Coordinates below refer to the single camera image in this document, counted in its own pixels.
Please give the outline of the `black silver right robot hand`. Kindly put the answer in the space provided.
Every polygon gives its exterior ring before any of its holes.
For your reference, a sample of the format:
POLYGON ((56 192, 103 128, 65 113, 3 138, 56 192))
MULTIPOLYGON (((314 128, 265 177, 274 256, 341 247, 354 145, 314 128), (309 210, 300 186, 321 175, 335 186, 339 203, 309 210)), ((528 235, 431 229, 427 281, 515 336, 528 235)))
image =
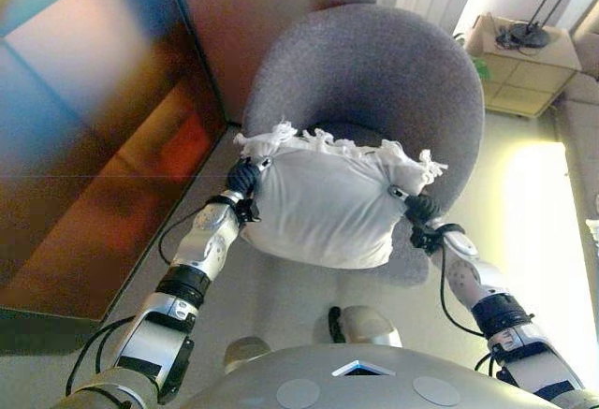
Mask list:
POLYGON ((429 221, 441 215, 439 204, 429 195, 409 195, 395 184, 392 184, 387 191, 403 202, 405 206, 404 217, 412 224, 426 225, 429 221))

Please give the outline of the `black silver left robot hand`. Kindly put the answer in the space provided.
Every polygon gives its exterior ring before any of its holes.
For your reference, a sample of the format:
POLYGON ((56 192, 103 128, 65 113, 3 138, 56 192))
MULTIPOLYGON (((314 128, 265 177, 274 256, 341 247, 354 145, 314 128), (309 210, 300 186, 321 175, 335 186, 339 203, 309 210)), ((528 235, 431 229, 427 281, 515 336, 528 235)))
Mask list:
POLYGON ((270 157, 240 159, 226 176, 226 190, 240 198, 250 197, 256 190, 260 174, 271 164, 270 157))

